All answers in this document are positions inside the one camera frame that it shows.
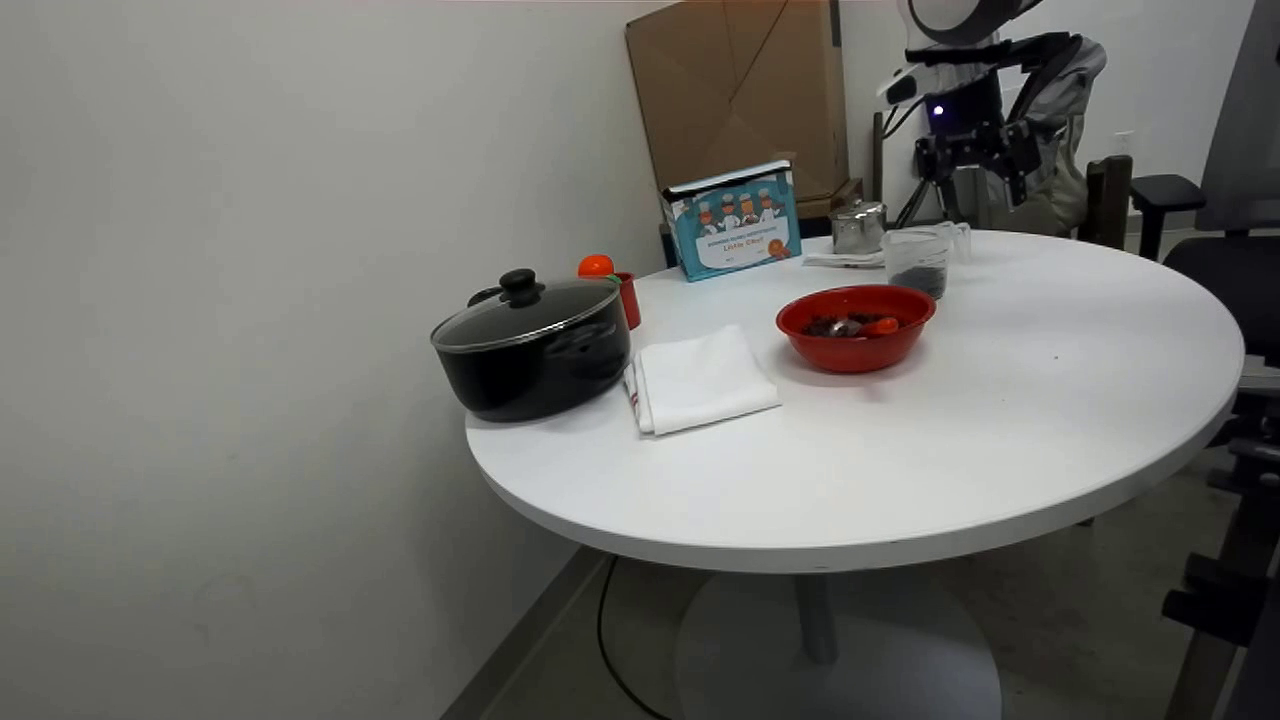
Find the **table pedestal base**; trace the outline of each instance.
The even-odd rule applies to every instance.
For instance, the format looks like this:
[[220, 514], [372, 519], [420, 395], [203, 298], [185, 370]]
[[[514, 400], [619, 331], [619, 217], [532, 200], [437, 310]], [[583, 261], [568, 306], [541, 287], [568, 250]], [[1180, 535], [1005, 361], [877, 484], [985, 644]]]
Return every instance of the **table pedestal base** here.
[[800, 630], [810, 586], [715, 576], [675, 644], [678, 720], [999, 720], [999, 676], [978, 627], [917, 576], [832, 576], [832, 646]]

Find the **pot handle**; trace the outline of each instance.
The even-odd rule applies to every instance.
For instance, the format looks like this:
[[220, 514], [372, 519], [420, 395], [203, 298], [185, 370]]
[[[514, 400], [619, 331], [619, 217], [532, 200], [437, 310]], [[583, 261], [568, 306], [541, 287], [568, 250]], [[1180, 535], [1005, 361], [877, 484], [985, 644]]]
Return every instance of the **pot handle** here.
[[466, 306], [470, 302], [484, 302], [486, 297], [499, 297], [503, 287], [484, 287], [484, 292], [475, 292], [470, 298], [466, 298]]

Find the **small box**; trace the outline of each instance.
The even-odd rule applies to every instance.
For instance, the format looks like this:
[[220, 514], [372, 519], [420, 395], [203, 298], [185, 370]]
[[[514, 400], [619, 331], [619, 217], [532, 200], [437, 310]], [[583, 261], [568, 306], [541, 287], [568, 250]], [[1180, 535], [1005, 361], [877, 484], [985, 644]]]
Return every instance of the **small box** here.
[[675, 263], [686, 281], [800, 254], [791, 165], [755, 165], [664, 190]]

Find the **white napkin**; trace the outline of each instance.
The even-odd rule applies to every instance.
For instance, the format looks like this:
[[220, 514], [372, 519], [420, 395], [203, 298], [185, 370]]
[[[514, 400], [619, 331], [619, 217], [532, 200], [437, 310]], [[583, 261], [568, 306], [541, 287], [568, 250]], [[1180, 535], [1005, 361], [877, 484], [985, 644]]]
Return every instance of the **white napkin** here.
[[642, 437], [723, 424], [781, 402], [740, 327], [638, 347], [626, 395]]

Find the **white wall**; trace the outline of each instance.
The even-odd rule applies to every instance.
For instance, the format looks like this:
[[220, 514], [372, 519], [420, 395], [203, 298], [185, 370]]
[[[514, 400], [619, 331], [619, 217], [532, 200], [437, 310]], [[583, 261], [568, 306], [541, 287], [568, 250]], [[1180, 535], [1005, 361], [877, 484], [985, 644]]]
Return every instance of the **white wall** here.
[[[1085, 33], [1109, 46], [1080, 165], [1132, 150], [1137, 171], [1201, 181], [1249, 11], [1251, 0], [1042, 0], [1005, 35]], [[902, 62], [902, 43], [920, 43], [920, 35], [906, 33], [899, 0], [843, 0], [843, 35], [853, 171], [861, 171], [868, 116], [879, 104], [877, 85]]]
[[0, 716], [422, 720], [572, 549], [429, 327], [655, 263], [642, 4], [0, 4]]

